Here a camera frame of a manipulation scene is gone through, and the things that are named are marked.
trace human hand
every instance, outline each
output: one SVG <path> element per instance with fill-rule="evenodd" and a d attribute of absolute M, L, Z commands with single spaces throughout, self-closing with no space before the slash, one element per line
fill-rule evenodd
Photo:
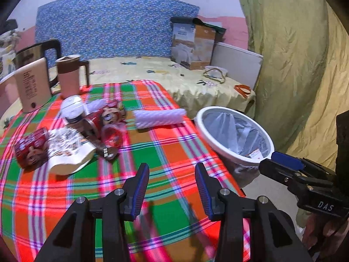
<path fill-rule="evenodd" d="M 328 218 L 323 215 L 311 214 L 306 222 L 302 239 L 303 244 L 307 249 L 310 249 L 317 243 L 321 235 L 326 238 L 330 237 L 338 229 L 342 222 L 342 219 L 328 220 Z M 336 234 L 332 235 L 329 239 L 326 239 L 326 243 L 320 250 L 320 258 L 334 254 L 343 242 L 348 230 L 349 222 L 347 220 Z"/>

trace orange strap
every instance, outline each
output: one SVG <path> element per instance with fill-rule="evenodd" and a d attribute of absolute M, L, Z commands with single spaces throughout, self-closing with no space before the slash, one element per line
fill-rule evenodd
<path fill-rule="evenodd" d="M 251 94 L 251 89 L 248 85 L 235 85 L 234 89 L 244 98 L 247 98 Z"/>

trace beige cup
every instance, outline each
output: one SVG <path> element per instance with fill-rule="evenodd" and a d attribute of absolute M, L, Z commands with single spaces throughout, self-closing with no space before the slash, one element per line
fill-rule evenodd
<path fill-rule="evenodd" d="M 85 67 L 86 85 L 90 86 L 90 62 L 80 61 L 80 55 L 68 55 L 56 60 L 58 81 L 63 99 L 80 94 L 79 69 Z"/>

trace floor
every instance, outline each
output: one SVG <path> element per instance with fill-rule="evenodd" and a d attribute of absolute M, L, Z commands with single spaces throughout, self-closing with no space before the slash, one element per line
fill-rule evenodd
<path fill-rule="evenodd" d="M 267 196 L 279 210 L 288 213 L 296 227 L 297 199 L 287 190 L 285 185 L 264 175 L 259 175 L 254 181 L 244 187 L 243 191 L 251 199 L 256 199 L 260 195 Z"/>

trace white board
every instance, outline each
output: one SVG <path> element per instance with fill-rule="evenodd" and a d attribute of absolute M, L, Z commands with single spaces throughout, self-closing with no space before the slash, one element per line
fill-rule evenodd
<path fill-rule="evenodd" d="M 229 78 L 254 89 L 262 61 L 262 55 L 220 42 L 214 48 L 211 65 L 227 69 Z"/>

